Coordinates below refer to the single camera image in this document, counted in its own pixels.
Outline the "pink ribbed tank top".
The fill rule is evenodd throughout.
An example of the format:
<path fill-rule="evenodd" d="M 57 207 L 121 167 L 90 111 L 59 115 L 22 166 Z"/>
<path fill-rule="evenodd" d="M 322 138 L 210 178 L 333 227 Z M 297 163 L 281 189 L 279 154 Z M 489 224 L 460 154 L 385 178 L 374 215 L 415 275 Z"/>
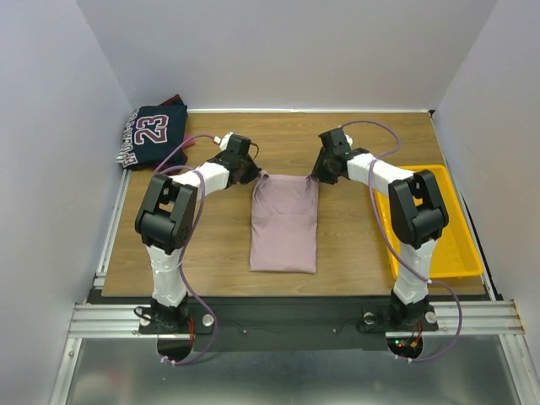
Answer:
<path fill-rule="evenodd" d="M 319 184 L 263 171 L 251 200 L 250 270 L 316 273 Z"/>

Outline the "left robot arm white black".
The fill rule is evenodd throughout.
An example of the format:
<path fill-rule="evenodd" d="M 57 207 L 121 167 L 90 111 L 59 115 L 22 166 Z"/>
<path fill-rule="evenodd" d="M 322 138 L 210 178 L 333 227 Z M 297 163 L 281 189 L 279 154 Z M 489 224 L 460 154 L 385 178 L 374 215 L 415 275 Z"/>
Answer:
<path fill-rule="evenodd" d="M 191 325 L 181 264 L 205 198 L 237 183 L 248 184 L 261 171 L 250 156 L 254 143 L 249 138 L 229 132 L 213 141 L 219 153 L 203 164 L 158 169 L 138 210 L 134 228 L 148 253 L 153 279 L 150 307 L 135 311 L 142 327 L 175 333 Z"/>

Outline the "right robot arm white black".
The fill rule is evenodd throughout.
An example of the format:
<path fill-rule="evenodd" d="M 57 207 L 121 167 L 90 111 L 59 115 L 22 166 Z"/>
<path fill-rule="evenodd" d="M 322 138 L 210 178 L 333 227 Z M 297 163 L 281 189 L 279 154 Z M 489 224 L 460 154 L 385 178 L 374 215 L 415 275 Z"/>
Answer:
<path fill-rule="evenodd" d="M 356 181 L 388 198 L 393 234 L 400 243 L 391 254 L 399 270 L 392 287 L 388 322 L 407 329 L 429 310 L 432 256 L 443 229 L 449 224 L 443 197 L 435 175 L 429 170 L 411 171 L 385 162 L 363 148 L 352 148 L 342 127 L 319 135 L 321 149 L 312 175 L 335 184 L 340 178 Z"/>

